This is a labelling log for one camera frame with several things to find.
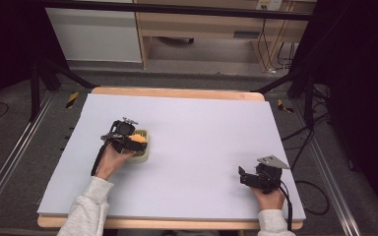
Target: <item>electrical outlet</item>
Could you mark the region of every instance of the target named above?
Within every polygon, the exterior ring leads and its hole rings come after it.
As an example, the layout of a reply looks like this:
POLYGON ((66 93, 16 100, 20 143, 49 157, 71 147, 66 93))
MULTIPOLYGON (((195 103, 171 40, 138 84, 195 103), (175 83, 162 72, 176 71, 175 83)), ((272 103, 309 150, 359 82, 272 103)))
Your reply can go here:
POLYGON ((269 11, 278 11, 281 7, 282 0, 270 0, 269 6, 267 7, 269 11))
POLYGON ((267 11, 271 0, 259 0, 257 2, 256 10, 267 11))

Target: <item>hand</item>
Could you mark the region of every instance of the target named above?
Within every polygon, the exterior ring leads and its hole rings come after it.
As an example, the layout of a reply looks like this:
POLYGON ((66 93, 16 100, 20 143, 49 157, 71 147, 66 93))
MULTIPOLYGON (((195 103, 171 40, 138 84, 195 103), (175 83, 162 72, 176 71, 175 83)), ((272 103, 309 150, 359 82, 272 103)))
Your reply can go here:
POLYGON ((106 146, 106 149, 103 152, 94 176, 100 179, 108 180, 111 174, 115 173, 122 166, 122 164, 128 158, 131 158, 135 153, 135 151, 130 151, 124 154, 118 153, 118 151, 113 148, 113 145, 109 144, 106 146))
POLYGON ((250 188, 259 202, 260 209, 282 209, 284 206, 284 194, 279 190, 274 190, 269 194, 263 194, 260 190, 250 188))

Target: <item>metal rail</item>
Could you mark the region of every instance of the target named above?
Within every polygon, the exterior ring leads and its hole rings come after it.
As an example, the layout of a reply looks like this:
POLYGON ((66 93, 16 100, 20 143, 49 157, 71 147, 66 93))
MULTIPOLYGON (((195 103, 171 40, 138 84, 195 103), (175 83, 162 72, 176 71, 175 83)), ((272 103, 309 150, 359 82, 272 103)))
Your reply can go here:
POLYGON ((144 12, 164 14, 184 14, 236 18, 257 18, 277 19, 293 21, 327 21, 333 17, 314 15, 309 13, 292 13, 277 11, 260 11, 247 9, 193 7, 160 4, 135 4, 135 3, 112 3, 93 1, 72 1, 72 0, 24 0, 29 4, 38 4, 46 8, 81 9, 114 12, 144 12))
MULTIPOLYGON (((301 106, 298 105, 295 100, 293 101, 293 107, 296 111, 301 110, 301 106)), ((300 112, 296 112, 300 123, 303 127, 305 127, 305 120, 299 113, 300 112)), ((361 235, 357 223, 355 222, 354 217, 352 216, 352 213, 348 207, 347 201, 343 196, 340 186, 337 183, 337 180, 334 178, 334 175, 331 172, 330 167, 325 160, 324 154, 322 153, 315 138, 312 138, 310 145, 312 152, 314 152, 315 163, 327 188, 327 194, 329 195, 333 207, 336 210, 337 216, 339 217, 345 234, 347 236, 361 235)))
POLYGON ((44 97, 44 100, 41 104, 41 111, 38 113, 36 118, 33 121, 30 121, 27 127, 25 128, 23 134, 18 139, 17 144, 12 149, 9 157, 5 161, 4 165, 0 170, 0 195, 4 190, 6 184, 8 183, 9 179, 11 178, 12 173, 14 172, 15 168, 17 167, 18 162, 20 161, 21 157, 24 154, 27 146, 29 145, 33 134, 35 133, 36 129, 38 128, 39 124, 44 117, 51 99, 53 98, 55 91, 48 91, 44 97))

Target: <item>black strap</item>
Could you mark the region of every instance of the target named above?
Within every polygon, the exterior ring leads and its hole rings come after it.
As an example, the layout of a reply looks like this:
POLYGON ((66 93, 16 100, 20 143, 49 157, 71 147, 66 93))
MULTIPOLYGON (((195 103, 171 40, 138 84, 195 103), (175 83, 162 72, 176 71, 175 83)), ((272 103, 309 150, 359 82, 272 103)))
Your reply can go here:
POLYGON ((94 167, 92 168, 91 176, 94 176, 96 174, 96 170, 99 166, 100 159, 102 158, 103 152, 105 151, 108 144, 109 142, 105 142, 105 144, 103 144, 102 147, 100 147, 99 153, 97 154, 96 160, 94 161, 94 167))

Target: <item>sweatshirt sleeve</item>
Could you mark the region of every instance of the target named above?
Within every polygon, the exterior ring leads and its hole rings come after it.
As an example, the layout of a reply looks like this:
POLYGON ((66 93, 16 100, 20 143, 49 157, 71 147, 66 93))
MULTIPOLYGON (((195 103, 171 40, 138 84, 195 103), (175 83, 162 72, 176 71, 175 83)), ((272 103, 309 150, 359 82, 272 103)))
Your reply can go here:
POLYGON ((112 187, 113 184, 92 177, 85 192, 73 201, 67 220, 57 235, 101 236, 109 209, 107 196, 112 187))
POLYGON ((258 236, 293 236, 287 230, 283 212, 280 209, 264 209, 259 212, 260 231, 258 236))

